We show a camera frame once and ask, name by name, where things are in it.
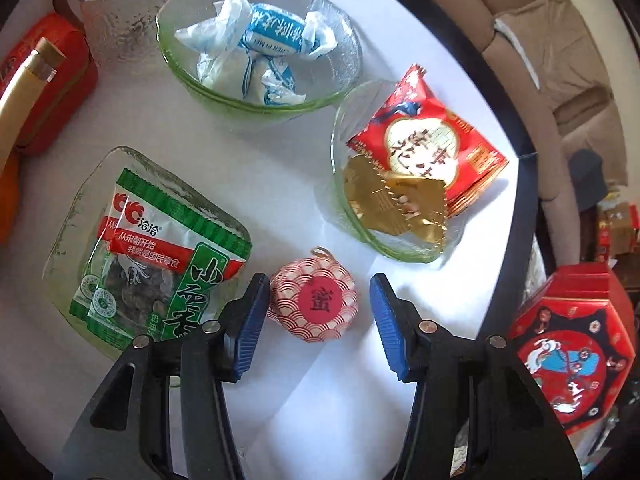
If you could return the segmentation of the red octagonal gift box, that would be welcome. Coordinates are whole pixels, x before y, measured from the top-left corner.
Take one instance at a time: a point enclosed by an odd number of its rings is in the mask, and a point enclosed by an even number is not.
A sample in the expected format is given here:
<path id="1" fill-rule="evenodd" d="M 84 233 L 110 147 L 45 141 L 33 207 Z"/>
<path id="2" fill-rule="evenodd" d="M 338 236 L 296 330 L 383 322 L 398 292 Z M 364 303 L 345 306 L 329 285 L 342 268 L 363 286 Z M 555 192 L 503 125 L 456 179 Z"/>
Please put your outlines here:
<path id="1" fill-rule="evenodd" d="M 634 308 L 605 263 L 560 266 L 523 304 L 509 339 L 567 434 L 608 414 L 634 364 Z"/>

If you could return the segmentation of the green seed packet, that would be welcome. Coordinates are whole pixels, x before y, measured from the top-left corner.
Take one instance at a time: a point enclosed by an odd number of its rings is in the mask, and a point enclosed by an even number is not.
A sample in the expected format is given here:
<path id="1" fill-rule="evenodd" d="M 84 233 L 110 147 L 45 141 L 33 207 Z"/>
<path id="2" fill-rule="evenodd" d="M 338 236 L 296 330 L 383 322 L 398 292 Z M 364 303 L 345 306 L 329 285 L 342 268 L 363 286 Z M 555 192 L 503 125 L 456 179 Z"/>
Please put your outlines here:
<path id="1" fill-rule="evenodd" d="M 252 242 L 231 224 L 125 168 L 96 229 L 70 315 L 119 350 L 138 335 L 186 336 Z"/>

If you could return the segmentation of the green glass square plate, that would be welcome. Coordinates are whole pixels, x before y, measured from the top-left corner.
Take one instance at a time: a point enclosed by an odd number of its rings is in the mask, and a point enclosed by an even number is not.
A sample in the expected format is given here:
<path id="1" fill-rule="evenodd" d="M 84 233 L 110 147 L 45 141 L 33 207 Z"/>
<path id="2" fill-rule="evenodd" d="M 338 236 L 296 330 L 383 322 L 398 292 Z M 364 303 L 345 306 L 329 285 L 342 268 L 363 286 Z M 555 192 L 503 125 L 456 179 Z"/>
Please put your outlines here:
<path id="1" fill-rule="evenodd" d="M 183 336 L 235 291 L 250 233 L 192 186 L 126 146 L 81 185 L 43 279 L 52 304 L 117 358 L 135 336 Z"/>

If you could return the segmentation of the gold snack packet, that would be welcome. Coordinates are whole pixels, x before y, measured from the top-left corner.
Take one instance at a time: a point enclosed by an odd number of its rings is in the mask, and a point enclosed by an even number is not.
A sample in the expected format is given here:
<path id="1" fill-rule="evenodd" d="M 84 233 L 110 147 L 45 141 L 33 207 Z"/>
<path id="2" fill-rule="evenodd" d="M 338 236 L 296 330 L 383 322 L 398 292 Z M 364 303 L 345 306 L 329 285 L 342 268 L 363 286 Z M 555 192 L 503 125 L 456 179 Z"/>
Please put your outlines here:
<path id="1" fill-rule="evenodd" d="M 442 180 L 381 171 L 364 155 L 352 156 L 343 176 L 347 203 L 365 229 L 409 234 L 428 248 L 444 249 L 448 207 Z"/>

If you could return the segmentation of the clear glass bowl with snacks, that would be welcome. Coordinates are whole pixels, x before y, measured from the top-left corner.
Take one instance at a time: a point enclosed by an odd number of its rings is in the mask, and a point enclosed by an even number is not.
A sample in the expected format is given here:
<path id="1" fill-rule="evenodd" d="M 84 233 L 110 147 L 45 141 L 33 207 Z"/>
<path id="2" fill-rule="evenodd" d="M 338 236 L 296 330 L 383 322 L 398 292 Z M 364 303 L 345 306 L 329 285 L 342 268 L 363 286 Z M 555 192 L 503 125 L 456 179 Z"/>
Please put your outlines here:
<path id="1" fill-rule="evenodd" d="M 464 212 L 508 160 L 411 66 L 345 96 L 331 134 L 337 203 L 347 229 L 386 257 L 432 263 L 450 254 Z"/>

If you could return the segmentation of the red snack packet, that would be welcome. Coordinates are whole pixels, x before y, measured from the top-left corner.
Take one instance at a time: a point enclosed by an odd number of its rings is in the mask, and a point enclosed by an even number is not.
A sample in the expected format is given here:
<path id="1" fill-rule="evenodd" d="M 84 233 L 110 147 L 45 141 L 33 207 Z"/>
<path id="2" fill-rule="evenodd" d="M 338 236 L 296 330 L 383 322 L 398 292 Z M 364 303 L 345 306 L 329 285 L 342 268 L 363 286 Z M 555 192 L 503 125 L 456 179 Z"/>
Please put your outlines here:
<path id="1" fill-rule="evenodd" d="M 347 141 L 376 168 L 444 182 L 450 217 L 473 205 L 508 166 L 471 124 L 436 98 L 411 65 L 367 125 Z"/>

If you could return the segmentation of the glass bowl with white candies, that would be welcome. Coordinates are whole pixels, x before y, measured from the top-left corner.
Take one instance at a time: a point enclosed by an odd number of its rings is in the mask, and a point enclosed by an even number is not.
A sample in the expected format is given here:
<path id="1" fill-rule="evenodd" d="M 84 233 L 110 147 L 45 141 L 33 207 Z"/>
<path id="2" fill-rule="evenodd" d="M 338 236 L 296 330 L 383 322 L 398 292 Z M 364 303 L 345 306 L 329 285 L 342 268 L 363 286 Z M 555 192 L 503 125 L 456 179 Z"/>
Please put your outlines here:
<path id="1" fill-rule="evenodd" d="M 235 120 L 318 110 L 362 72 L 352 22 L 330 0 L 168 0 L 156 24 L 171 73 L 194 99 Z"/>

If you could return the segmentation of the dark cushion on sofa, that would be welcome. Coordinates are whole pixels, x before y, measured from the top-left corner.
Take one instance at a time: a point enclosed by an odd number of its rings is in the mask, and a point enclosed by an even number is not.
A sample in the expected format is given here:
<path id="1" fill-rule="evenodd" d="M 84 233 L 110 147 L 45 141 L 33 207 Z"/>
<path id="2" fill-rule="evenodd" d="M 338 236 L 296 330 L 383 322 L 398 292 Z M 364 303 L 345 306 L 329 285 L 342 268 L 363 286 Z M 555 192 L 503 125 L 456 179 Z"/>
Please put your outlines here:
<path id="1" fill-rule="evenodd" d="M 596 206 L 608 195 L 603 160 L 596 152 L 588 148 L 578 150 L 570 156 L 568 169 L 579 212 Z"/>

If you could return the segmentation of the brown fabric sofa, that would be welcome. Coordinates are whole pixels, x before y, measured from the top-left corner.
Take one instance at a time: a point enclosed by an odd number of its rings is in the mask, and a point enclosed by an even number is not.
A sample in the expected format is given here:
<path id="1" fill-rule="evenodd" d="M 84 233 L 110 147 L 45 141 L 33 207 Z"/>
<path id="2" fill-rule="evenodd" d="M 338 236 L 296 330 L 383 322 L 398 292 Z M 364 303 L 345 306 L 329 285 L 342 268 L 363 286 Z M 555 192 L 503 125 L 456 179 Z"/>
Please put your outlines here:
<path id="1" fill-rule="evenodd" d="M 605 181 L 628 182 L 623 124 L 610 77 L 572 0 L 433 0 L 480 52 L 538 154 L 538 196 L 555 261 L 579 260 L 570 158 L 602 159 Z"/>

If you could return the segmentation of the clear glass pitcher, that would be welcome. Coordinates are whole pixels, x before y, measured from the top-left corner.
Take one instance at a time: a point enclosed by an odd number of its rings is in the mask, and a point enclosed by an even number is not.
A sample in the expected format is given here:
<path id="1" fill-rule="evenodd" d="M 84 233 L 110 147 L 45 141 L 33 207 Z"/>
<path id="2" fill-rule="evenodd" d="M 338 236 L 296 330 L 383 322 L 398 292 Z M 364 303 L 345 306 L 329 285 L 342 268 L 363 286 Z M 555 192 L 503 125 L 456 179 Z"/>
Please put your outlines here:
<path id="1" fill-rule="evenodd" d="M 140 68 L 156 57 L 156 16 L 167 0 L 79 0 L 99 69 Z"/>

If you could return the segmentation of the white blue wrapped candy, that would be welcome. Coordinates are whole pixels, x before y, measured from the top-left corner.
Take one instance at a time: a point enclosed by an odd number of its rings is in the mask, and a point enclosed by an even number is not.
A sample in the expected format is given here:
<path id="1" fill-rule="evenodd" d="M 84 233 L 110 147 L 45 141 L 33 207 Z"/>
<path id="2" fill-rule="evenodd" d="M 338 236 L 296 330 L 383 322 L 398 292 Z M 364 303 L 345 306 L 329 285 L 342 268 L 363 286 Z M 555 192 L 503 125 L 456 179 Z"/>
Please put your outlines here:
<path id="1" fill-rule="evenodd" d="M 337 47 L 335 32 L 321 12 L 309 11 L 301 18 L 268 3 L 252 3 L 250 8 L 252 17 L 241 40 L 250 50 L 315 60 Z"/>

